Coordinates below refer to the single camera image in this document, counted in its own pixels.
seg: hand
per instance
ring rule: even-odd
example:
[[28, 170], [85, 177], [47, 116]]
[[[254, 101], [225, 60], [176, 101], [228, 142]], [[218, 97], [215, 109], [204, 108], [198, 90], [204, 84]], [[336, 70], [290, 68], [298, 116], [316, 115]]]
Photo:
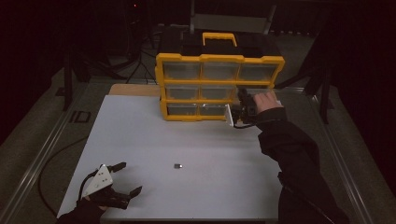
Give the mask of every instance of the hand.
[[283, 107], [276, 101], [276, 95], [273, 91], [266, 93], [259, 93], [253, 96], [254, 102], [257, 106], [257, 113], [260, 114], [264, 110]]
[[[90, 199], [90, 196], [86, 196], [86, 197], [84, 197], [87, 201], [90, 201], [91, 199]], [[107, 210], [107, 206], [98, 206], [101, 210], [103, 210], [103, 211], [106, 211]]]

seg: toolbox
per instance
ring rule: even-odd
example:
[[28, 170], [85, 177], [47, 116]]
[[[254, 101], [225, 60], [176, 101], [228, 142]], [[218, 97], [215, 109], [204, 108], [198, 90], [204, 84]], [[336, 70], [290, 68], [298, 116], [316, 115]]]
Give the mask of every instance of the toolbox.
[[166, 120], [224, 120], [238, 88], [268, 88], [285, 60], [267, 36], [187, 33], [170, 27], [161, 38], [155, 76]]

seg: toolbox handle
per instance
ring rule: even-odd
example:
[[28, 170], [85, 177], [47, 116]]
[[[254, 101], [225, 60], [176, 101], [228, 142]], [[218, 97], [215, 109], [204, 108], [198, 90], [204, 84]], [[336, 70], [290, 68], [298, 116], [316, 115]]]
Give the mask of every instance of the toolbox handle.
[[206, 39], [231, 39], [233, 41], [233, 46], [236, 47], [235, 36], [230, 33], [202, 33], [202, 39], [204, 45]]

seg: black sleeve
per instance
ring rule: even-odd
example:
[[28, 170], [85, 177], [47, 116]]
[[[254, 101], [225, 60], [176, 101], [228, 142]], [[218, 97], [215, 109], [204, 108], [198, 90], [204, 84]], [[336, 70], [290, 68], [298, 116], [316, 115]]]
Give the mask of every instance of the black sleeve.
[[104, 212], [98, 205], [82, 199], [73, 211], [61, 215], [56, 224], [100, 224], [100, 217]]
[[279, 223], [349, 223], [320, 173], [315, 141], [287, 121], [283, 107], [261, 112], [258, 120], [262, 153], [277, 161], [282, 171]]

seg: white tabletop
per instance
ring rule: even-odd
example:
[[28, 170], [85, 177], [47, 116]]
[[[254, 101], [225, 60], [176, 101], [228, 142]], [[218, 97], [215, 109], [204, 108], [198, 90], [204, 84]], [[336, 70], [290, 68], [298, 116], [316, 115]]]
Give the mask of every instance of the white tabletop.
[[126, 210], [108, 209], [105, 219], [277, 218], [280, 170], [261, 153], [259, 133], [219, 120], [165, 121], [159, 97], [108, 95], [59, 215], [75, 207], [87, 174], [125, 161], [126, 168], [112, 174], [113, 189], [128, 193], [143, 186], [142, 192]]

